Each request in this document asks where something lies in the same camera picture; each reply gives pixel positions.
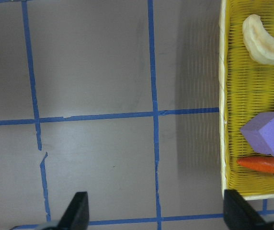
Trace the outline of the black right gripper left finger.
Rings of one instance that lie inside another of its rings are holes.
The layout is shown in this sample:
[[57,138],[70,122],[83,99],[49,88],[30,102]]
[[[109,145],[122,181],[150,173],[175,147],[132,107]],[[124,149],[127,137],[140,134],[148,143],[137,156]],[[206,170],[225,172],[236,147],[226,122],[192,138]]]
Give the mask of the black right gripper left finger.
[[90,221],[87,192],[77,192],[57,224],[57,230],[86,230]]

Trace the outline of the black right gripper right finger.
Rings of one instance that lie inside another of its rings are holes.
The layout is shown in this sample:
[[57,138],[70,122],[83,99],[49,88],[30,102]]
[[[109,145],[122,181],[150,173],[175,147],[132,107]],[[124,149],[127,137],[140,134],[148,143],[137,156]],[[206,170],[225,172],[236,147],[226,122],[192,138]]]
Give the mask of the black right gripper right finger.
[[273,230],[237,190],[224,190],[224,222],[229,230]]

